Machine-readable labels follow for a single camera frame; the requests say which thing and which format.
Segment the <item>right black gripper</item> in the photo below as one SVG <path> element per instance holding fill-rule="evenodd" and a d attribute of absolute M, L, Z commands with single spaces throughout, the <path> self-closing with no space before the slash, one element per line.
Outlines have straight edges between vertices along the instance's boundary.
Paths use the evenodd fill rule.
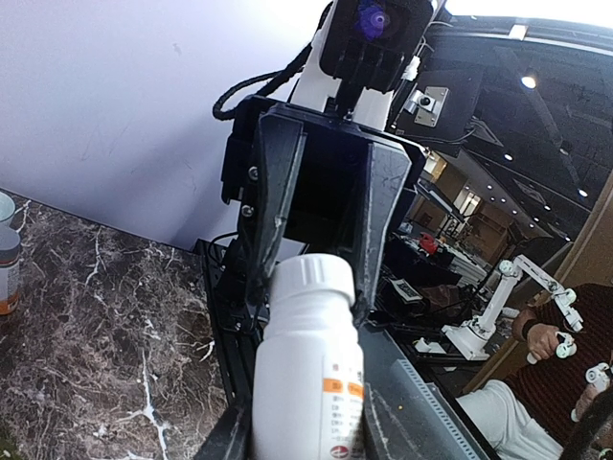
<path fill-rule="evenodd" d="M 352 140 L 345 132 L 330 141 L 331 125 L 324 122 L 309 126 L 306 135 L 298 120 L 263 115 L 276 104 L 263 96 L 250 96 L 238 104 L 231 115 L 234 123 L 221 173 L 222 201 L 243 201 L 250 181 L 248 170 L 257 160 L 246 302 L 251 307 L 265 304 L 285 228 L 285 236 L 296 242 L 332 241 L 342 213 L 349 209 L 350 194 L 357 190 L 358 167 L 365 159 L 358 176 L 352 248 L 356 290 L 352 315 L 353 324 L 360 326 L 375 300 L 386 233 L 411 168 L 410 159 L 398 143 L 371 143 L 365 156 L 366 143 Z"/>

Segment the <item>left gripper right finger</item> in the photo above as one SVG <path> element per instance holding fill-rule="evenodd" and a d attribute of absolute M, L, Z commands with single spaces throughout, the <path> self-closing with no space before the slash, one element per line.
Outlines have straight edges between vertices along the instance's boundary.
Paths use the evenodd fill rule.
<path fill-rule="evenodd" d="M 369 383 L 364 386 L 361 434 L 365 459 L 447 458 L 439 448 L 428 448 L 416 434 L 410 433 L 392 407 Z"/>

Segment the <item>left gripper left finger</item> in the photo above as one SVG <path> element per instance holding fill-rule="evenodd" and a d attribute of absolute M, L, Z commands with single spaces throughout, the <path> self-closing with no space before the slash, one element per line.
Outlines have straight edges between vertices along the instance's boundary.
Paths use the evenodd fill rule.
<path fill-rule="evenodd" d="M 223 412 L 194 460 L 246 460 L 250 455 L 252 402 L 234 400 Z"/>

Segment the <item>small white pill bottle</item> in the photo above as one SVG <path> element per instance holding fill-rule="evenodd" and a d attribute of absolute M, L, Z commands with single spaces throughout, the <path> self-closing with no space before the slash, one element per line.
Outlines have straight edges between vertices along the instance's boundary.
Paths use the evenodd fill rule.
<path fill-rule="evenodd" d="M 255 362 L 256 459 L 360 459 L 363 352 L 351 266 L 329 254 L 279 263 Z"/>

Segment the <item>orange pill bottle grey cap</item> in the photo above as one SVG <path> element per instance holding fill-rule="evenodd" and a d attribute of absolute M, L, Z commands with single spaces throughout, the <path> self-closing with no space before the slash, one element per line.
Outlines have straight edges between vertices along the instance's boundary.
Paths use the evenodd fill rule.
<path fill-rule="evenodd" d="M 12 313 L 19 297 L 21 239 L 8 226 L 1 226 L 1 314 Z"/>

